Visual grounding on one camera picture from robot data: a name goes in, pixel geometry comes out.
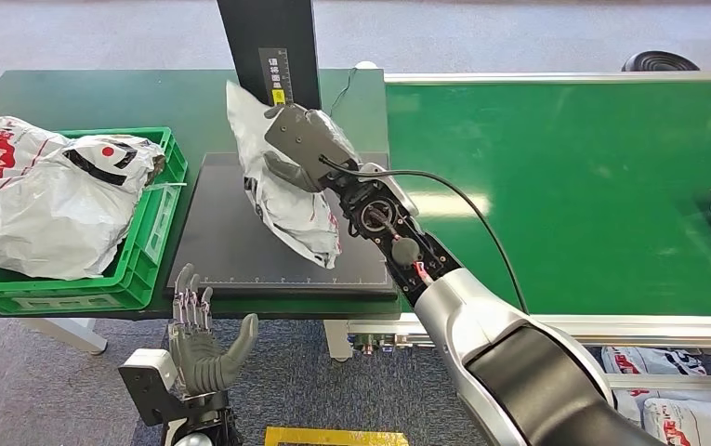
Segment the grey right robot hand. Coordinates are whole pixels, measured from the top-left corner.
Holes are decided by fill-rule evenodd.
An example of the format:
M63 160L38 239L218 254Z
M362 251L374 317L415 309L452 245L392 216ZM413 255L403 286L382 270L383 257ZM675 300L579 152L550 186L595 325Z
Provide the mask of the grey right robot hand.
M333 168L320 161L322 156L345 167L362 163L343 130L323 111L288 104L270 107L263 116L270 124L264 139L272 146L263 155L265 165L303 191L325 189L323 179Z

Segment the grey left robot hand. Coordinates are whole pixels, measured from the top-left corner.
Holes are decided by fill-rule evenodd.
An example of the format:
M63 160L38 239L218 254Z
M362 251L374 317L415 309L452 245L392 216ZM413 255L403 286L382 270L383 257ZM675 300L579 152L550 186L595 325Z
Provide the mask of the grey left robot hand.
M178 369L180 388L189 396L225 391L240 374L258 337L259 318L246 315L228 348L212 331L213 290L200 288L201 276L188 263L174 285L172 321L168 325L169 353Z

